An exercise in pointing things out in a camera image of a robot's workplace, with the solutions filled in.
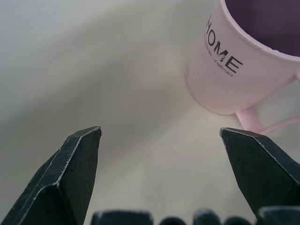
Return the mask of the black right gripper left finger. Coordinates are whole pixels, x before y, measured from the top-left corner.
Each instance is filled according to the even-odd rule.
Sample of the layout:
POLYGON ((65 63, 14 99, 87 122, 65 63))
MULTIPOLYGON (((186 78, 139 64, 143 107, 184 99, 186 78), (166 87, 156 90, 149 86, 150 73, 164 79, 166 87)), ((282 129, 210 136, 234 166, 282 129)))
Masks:
POLYGON ((99 126, 79 130, 36 171, 3 225, 82 225, 94 188, 99 126))

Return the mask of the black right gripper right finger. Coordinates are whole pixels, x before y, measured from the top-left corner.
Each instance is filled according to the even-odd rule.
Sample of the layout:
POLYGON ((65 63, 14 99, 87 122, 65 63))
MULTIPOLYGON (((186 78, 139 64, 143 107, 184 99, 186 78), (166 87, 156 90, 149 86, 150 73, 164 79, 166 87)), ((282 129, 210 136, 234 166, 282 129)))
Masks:
POLYGON ((300 223, 300 165, 270 138, 220 129, 238 187, 258 225, 300 223))

